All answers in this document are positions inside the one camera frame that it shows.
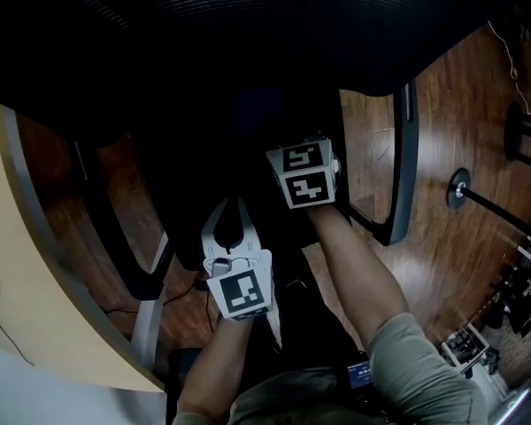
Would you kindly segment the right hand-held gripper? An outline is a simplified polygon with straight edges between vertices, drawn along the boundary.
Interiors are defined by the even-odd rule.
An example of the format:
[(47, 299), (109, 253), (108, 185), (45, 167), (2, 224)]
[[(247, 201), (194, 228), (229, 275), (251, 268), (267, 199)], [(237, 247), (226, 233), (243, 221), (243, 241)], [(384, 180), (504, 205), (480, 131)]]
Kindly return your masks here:
[(314, 136), (265, 153), (289, 209), (331, 204), (336, 199), (341, 162), (332, 142)]

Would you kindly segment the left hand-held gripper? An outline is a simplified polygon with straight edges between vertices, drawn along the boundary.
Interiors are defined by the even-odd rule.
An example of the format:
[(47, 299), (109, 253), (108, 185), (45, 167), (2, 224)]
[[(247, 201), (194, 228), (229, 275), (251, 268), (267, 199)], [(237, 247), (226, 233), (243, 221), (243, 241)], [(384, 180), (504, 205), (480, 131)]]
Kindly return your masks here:
[(261, 243), (241, 198), (238, 209), (242, 223), (242, 241), (231, 253), (215, 239), (214, 229), (228, 202), (224, 198), (212, 211), (203, 226), (201, 237), (206, 258), (204, 268), (209, 274), (208, 288), (223, 318), (243, 321), (272, 310), (272, 253), (260, 250)]

